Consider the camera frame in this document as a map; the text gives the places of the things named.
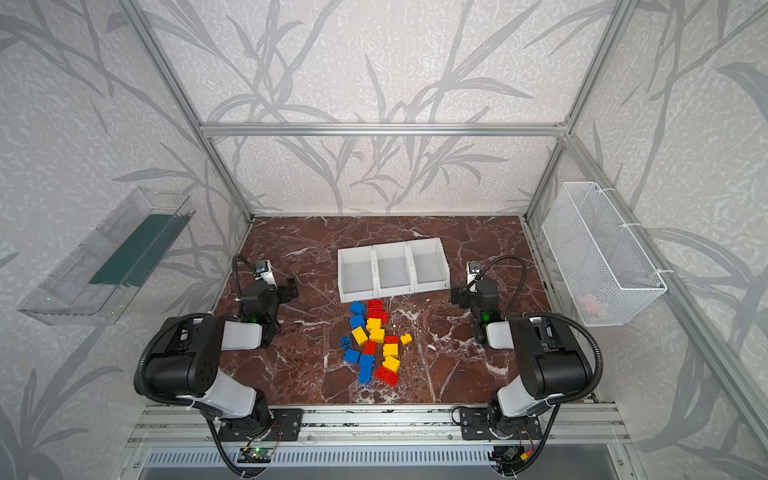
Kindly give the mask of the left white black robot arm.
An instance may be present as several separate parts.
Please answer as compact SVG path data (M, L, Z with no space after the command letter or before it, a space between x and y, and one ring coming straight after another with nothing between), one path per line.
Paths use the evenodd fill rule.
M221 444L296 441L303 411L270 408L266 394L226 374L220 358L226 351L269 348L281 330L279 307L298 296L293 278L284 285L259 279L242 291L239 317L193 313L167 319L139 358L136 392L198 410Z

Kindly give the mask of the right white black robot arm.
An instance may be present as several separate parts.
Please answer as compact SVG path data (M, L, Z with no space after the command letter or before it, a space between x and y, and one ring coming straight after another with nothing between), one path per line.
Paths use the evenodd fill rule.
M472 313L473 332L483 346L513 351L518 368L517 377L487 406L454 409L464 440L542 439L542 414L589 396L599 385L604 357L579 322L554 312L504 318L492 280L452 288L451 303Z

